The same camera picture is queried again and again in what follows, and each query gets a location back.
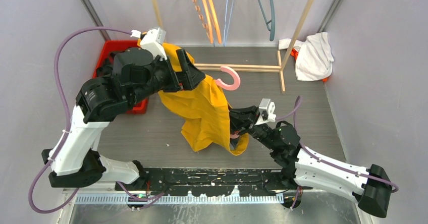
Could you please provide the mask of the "pink plastic hanger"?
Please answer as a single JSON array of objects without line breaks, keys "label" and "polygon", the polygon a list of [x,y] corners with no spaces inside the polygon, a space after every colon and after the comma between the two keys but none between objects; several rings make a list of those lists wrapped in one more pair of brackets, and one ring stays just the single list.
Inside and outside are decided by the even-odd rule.
[{"label": "pink plastic hanger", "polygon": [[225,91],[235,91],[240,87],[241,79],[238,73],[229,66],[221,66],[221,72],[228,75],[230,82],[222,78],[211,77],[209,80],[209,96],[212,105],[212,120],[217,143],[228,143],[235,140],[236,131],[231,129],[230,104]]}]

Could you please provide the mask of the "yellow pleated skirt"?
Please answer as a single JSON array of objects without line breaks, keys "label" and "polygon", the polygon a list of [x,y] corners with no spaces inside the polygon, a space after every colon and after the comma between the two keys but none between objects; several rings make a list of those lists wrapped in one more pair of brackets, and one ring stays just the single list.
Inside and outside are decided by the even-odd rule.
[{"label": "yellow pleated skirt", "polygon": [[234,156],[241,155],[248,147],[249,135],[239,137],[237,147],[230,143],[229,105],[223,89],[216,80],[205,75],[191,91],[163,92],[158,95],[162,104],[184,119],[181,134],[195,152],[217,144]]}]

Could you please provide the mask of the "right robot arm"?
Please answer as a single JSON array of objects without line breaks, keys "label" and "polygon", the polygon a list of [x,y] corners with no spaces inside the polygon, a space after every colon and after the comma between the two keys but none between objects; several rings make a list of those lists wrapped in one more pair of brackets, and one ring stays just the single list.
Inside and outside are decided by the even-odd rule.
[{"label": "right robot arm", "polygon": [[256,106],[229,110],[233,134],[249,134],[267,147],[281,167],[280,182],[286,189],[315,188],[353,201],[364,212],[387,217],[391,194],[396,191],[383,167],[352,165],[322,155],[301,142],[295,126],[279,121],[274,128],[259,120],[268,114]]}]

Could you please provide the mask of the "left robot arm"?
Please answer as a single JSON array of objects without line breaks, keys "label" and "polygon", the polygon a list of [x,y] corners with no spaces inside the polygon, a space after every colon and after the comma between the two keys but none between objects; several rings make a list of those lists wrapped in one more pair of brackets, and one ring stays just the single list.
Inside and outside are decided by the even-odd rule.
[{"label": "left robot arm", "polygon": [[[173,58],[179,62],[178,71],[172,67]],[[114,56],[109,74],[82,85],[68,136],[51,165],[52,187],[83,188],[97,182],[117,182],[131,190],[146,187],[147,173],[139,161],[109,159],[94,146],[110,122],[151,95],[192,91],[205,79],[184,49],[175,50],[173,58],[132,47]]]}]

